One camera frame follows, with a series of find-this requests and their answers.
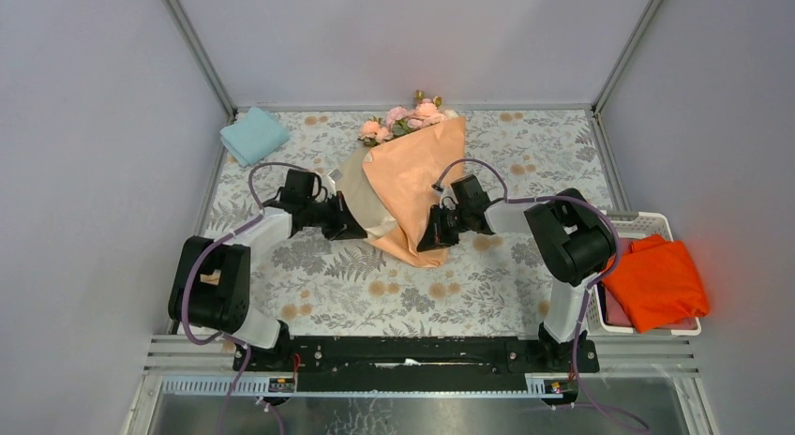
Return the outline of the peach wrapping paper sheet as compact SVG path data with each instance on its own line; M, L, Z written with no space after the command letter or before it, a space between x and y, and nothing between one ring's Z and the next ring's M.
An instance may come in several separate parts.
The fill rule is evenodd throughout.
M448 250L421 252L429 208L439 202L432 188L444 171L446 186L463 175L451 163L465 154L466 120L456 117L372 148L358 148L328 177L340 191L366 241L419 268L443 265Z

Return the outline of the pile of fake flowers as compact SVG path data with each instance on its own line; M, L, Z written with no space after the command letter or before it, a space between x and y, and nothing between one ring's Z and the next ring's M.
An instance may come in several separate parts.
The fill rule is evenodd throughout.
M375 147L455 118L458 113L446 107L441 96L417 90L412 107L393 107L384 118L372 116L360 127L357 139L365 147Z

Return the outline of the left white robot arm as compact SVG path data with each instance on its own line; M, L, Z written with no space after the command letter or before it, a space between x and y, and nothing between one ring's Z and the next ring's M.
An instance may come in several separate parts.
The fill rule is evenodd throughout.
M320 176L290 167L276 194L257 200L253 217L240 227L218 238L192 236L184 243L168 313L192 343L226 338L255 349L255 358L267 369L288 364L286 323L250 304L251 267L255 255L306 228L320 229L330 241L367 238L338 189L341 178L338 170Z

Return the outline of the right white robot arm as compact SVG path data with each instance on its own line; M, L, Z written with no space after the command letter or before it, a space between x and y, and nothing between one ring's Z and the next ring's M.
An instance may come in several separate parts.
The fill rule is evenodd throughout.
M584 332L586 291L618 250L607 216L572 187L546 197L491 199L471 174L453 182L442 196L452 201L430 206L416 250L450 248L465 232L529 235L553 278L549 311L539 324L537 356L546 369L564 369L574 360L574 344Z

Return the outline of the floral patterned tablecloth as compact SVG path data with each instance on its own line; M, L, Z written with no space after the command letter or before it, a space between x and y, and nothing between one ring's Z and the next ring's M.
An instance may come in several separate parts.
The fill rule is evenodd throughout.
M612 205L591 117L584 110L466 111L465 149L492 197L578 189ZM294 164L328 173L359 146L366 112L280 112L290 139L248 180L226 156L203 228L217 237L271 197ZM251 305L295 335L534 335L548 310L551 278L535 244L517 234L465 233L446 263L416 268L359 240L330 242L314 229L252 258Z

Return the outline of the light blue folded towel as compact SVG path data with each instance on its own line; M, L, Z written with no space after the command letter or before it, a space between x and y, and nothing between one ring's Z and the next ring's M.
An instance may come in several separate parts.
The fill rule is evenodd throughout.
M290 139L289 131L270 112L249 109L245 115L220 131L226 150L243 167L252 166Z

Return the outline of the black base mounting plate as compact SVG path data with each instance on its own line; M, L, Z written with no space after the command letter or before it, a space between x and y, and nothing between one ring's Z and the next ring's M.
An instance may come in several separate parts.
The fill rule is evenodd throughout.
M239 348L235 371L284 373L303 393L519 392L525 378L600 369L593 342L548 346L519 337L287 337Z

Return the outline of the white plastic basket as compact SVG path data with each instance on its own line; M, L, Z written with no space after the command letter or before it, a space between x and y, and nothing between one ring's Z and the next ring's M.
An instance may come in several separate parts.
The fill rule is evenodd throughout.
M710 305L695 263L658 213L610 212L622 248L618 268L591 296L599 336L695 337Z

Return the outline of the pink cloth in basket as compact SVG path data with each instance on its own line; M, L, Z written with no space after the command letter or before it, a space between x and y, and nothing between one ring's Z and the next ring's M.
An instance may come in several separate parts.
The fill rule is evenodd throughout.
M604 304L606 307L606 323L608 325L634 328L633 323L624 312L620 303L608 290L605 290ZM696 318L686 318L675 323L660 326L660 329L667 330L696 330L697 328L698 321Z

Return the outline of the orange folded cloth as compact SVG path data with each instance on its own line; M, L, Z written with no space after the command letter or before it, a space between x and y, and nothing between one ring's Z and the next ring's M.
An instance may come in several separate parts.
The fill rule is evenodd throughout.
M640 333L711 312L703 283L681 241L659 234L627 242L603 286Z

